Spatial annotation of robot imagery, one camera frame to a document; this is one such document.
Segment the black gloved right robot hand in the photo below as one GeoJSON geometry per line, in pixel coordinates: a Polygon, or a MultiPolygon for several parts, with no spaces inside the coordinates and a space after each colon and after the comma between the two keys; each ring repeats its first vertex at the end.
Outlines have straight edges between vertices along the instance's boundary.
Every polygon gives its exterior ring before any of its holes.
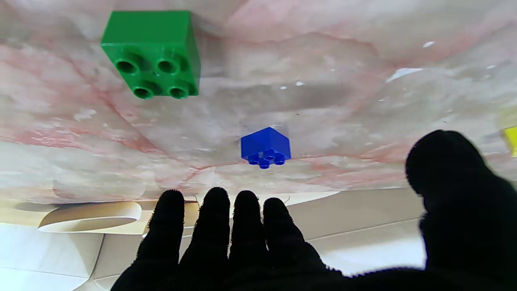
{"type": "Polygon", "coordinates": [[[320,258],[284,202],[260,206],[243,190],[234,203],[220,187],[205,196],[191,242],[179,256],[184,199],[159,198],[135,261],[113,291],[515,291],[517,196],[457,131],[432,131],[406,159],[422,198],[424,269],[388,268],[344,276],[320,258]]]}

